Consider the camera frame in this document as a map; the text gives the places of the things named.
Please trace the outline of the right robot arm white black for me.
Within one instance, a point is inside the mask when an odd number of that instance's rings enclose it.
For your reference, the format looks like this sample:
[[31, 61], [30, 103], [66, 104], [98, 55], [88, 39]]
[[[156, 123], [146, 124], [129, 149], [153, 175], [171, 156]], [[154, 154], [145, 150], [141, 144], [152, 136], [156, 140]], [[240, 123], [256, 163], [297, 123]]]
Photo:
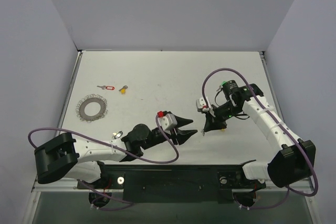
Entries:
[[235, 173], [241, 187], [253, 180], [271, 180], [277, 187], [285, 187], [312, 176], [316, 147], [311, 140], [303, 141], [290, 130], [267, 102], [254, 83], [239, 87], [231, 80], [222, 84], [220, 92], [226, 103], [215, 106], [208, 97], [196, 100], [198, 112], [206, 116], [203, 132], [222, 130], [226, 121], [243, 113], [258, 126], [271, 146], [274, 157], [268, 162], [248, 161]]

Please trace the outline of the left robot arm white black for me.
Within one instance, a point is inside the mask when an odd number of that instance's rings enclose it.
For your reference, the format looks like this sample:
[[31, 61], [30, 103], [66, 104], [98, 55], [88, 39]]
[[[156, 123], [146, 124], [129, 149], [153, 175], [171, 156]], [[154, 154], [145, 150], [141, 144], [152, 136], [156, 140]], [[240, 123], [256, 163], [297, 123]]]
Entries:
[[181, 130], [182, 126], [193, 123], [193, 120], [180, 118], [171, 112], [159, 113], [155, 122], [157, 127], [154, 129], [138, 124], [127, 135], [110, 141], [96, 140], [62, 129], [61, 134], [35, 147], [38, 183], [49, 184], [65, 177], [102, 188], [108, 182], [104, 161], [143, 161], [144, 150], [164, 142], [176, 149], [197, 133], [197, 130]]

